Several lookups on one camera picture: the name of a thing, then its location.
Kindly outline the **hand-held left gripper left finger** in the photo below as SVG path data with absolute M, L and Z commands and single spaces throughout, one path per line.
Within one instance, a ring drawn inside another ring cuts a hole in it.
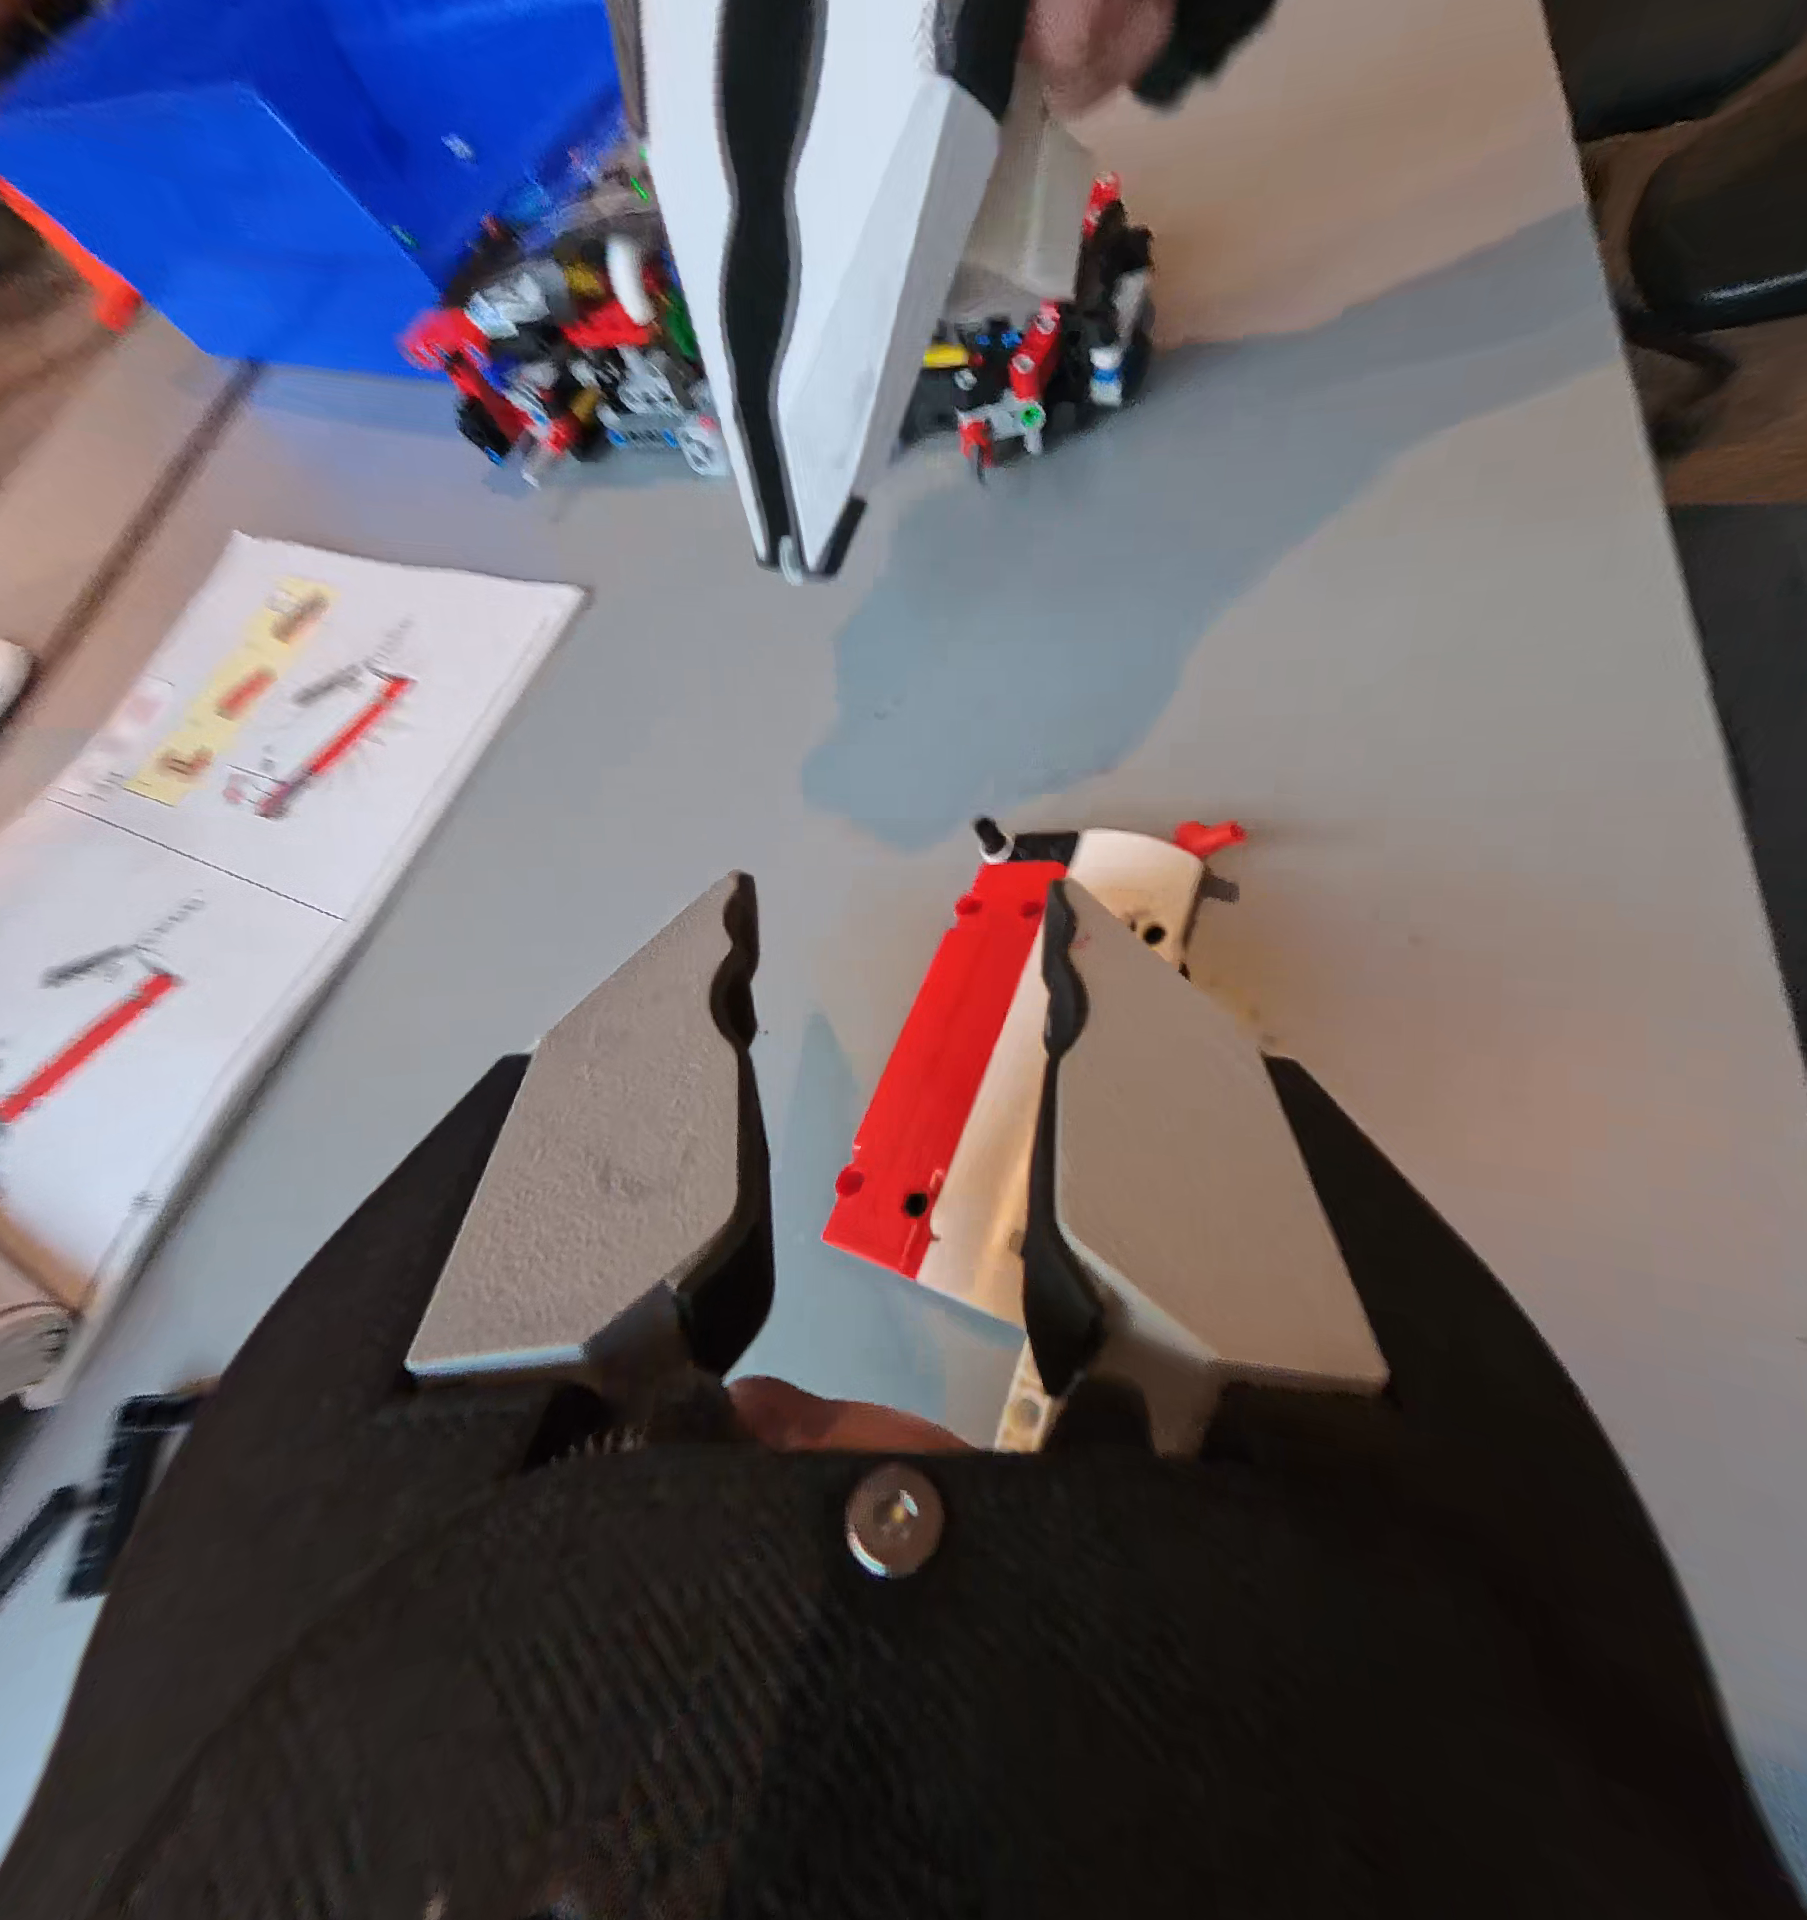
M 721 1381 L 775 1300 L 756 878 L 718 877 L 541 1036 L 412 1381 Z

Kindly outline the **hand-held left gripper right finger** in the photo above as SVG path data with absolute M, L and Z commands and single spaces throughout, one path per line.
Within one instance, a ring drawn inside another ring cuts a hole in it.
M 1196 1454 L 1228 1388 L 1377 1400 L 1388 1361 L 1260 1046 L 1077 878 L 1045 902 L 1023 1231 L 1043 1444 Z

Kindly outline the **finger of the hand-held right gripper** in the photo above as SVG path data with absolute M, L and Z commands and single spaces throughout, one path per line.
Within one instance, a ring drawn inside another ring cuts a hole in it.
M 648 151 L 757 563 L 791 534 L 770 380 L 791 289 L 782 5 L 642 7 Z
M 941 319 L 1077 291 L 1090 156 L 1017 74 L 994 131 L 938 127 L 932 5 L 784 5 L 788 319 L 770 380 L 795 534 L 831 579 Z

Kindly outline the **red and white toy panel assembly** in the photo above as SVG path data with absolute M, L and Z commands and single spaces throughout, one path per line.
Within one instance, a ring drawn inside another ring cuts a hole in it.
M 1183 973 L 1207 859 L 1239 822 L 1127 828 L 975 825 L 983 863 L 958 899 L 837 1181 L 824 1242 L 1024 1331 L 1024 1235 L 1045 1073 L 1041 931 L 1071 877 L 1155 957 Z M 1118 1353 L 1135 1364 L 1155 1445 L 1192 1457 L 1222 1387 L 1225 1311 L 1205 1251 L 1250 1173 L 1243 1049 L 1216 1012 L 1158 1012 L 1120 1030 L 1139 1064 L 1097 1077 L 1118 1108 L 1095 1195 L 1137 1201 L 1140 1264 L 1116 1280 Z

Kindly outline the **building instruction booklet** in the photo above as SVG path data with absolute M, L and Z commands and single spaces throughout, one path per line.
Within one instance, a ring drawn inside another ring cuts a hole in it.
M 0 828 L 0 1407 L 68 1390 L 590 604 L 236 534 Z

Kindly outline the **grey desk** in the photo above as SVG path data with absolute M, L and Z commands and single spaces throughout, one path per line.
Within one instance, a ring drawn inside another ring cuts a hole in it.
M 1190 971 L 1509 1284 L 1671 1550 L 1807 1893 L 1807 1084 L 1530 5 L 1281 5 L 1082 130 L 1155 228 L 1140 403 L 890 469 L 834 582 L 634 461 L 484 479 L 435 390 L 148 319 L 0 493 L 54 646 L 0 825 L 234 530 L 591 605 L 136 1280 L 0 1454 L 0 1550 L 123 1397 L 222 1365 L 503 1051 L 757 878 L 776 1305 L 746 1359 L 986 1438 L 1005 1335 L 820 1243 L 968 822 L 1233 817 Z

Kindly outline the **person's right hand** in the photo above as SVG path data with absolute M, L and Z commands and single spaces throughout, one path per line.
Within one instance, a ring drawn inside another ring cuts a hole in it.
M 1176 1 L 1030 1 L 1023 57 L 1061 117 L 1129 89 L 1163 52 Z

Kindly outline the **toy car chassis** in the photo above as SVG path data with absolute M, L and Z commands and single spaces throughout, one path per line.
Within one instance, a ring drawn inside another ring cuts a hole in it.
M 1087 198 L 1077 291 L 1026 319 L 941 319 L 896 447 L 953 440 L 983 479 L 1137 395 L 1154 352 L 1154 231 L 1116 174 Z M 731 474 L 725 429 L 644 156 L 611 156 L 539 218 L 492 214 L 399 341 L 457 394 L 457 431 L 539 483 L 605 449 Z

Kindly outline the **blue plastic bin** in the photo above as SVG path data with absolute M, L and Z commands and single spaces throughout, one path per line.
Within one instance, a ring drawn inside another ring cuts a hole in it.
M 595 1 L 107 5 L 0 85 L 0 180 L 204 354 L 401 374 L 483 220 L 619 118 Z

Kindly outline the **orange plastic object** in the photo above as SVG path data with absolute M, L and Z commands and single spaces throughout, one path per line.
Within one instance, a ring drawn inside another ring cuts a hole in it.
M 96 320 L 125 332 L 141 312 L 141 294 L 109 262 L 90 251 L 67 227 L 0 177 L 0 203 L 15 213 L 91 291 Z

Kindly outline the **black office chair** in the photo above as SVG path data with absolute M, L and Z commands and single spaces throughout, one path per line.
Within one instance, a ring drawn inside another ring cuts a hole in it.
M 1626 348 L 1688 376 L 1645 402 L 1656 459 L 1698 435 L 1739 362 L 1718 336 L 1807 317 L 1807 1 L 1546 1 L 1578 147 L 1691 127 L 1630 213 L 1609 299 Z

